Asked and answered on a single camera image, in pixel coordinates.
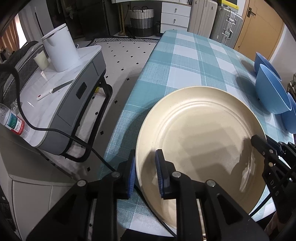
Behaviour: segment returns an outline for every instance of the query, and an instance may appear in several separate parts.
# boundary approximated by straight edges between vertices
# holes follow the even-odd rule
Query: wall
[[[39,27],[37,27],[35,24],[30,4],[27,4],[18,13],[18,16],[27,41],[31,42],[36,40],[41,42],[42,34]]]
[[[245,3],[246,3],[246,0],[237,0],[237,5],[239,6],[239,12],[238,12],[238,14],[240,16],[242,16],[242,13],[244,11],[244,5],[245,5]]]
[[[35,16],[35,13],[37,14],[43,34],[45,35],[53,30],[54,27],[52,25],[52,20],[48,12],[46,0],[31,0],[29,4],[31,6],[32,13],[34,14],[35,23],[39,27]]]
[[[35,13],[37,14],[44,35],[54,29],[46,0],[32,0],[18,13],[23,32],[28,42],[33,40],[40,42],[42,37]]]
[[[286,89],[296,72],[296,42],[286,26],[270,62],[281,76]]]

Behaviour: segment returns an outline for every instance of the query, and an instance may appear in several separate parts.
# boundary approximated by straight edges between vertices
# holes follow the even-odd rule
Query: cup
[[[49,66],[49,62],[45,55],[44,50],[38,53],[36,57],[34,57],[33,59],[35,60],[36,64],[38,64],[41,70],[45,70]]]

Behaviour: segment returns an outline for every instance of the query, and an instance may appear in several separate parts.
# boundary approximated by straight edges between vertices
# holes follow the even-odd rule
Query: bottle label
[[[8,129],[12,130],[14,133],[21,135],[24,130],[25,122],[18,118],[14,113],[10,112],[8,121],[5,125]]]

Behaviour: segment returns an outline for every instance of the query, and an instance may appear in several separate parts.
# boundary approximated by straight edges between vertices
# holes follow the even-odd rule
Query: plastic water bottle
[[[29,134],[30,127],[27,123],[18,118],[6,105],[0,103],[0,123],[6,126],[15,134],[26,138]]]

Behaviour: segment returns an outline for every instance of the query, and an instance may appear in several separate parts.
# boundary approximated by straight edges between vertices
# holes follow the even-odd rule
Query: white kettle
[[[80,58],[65,23],[44,35],[41,40],[57,72],[70,68]]]

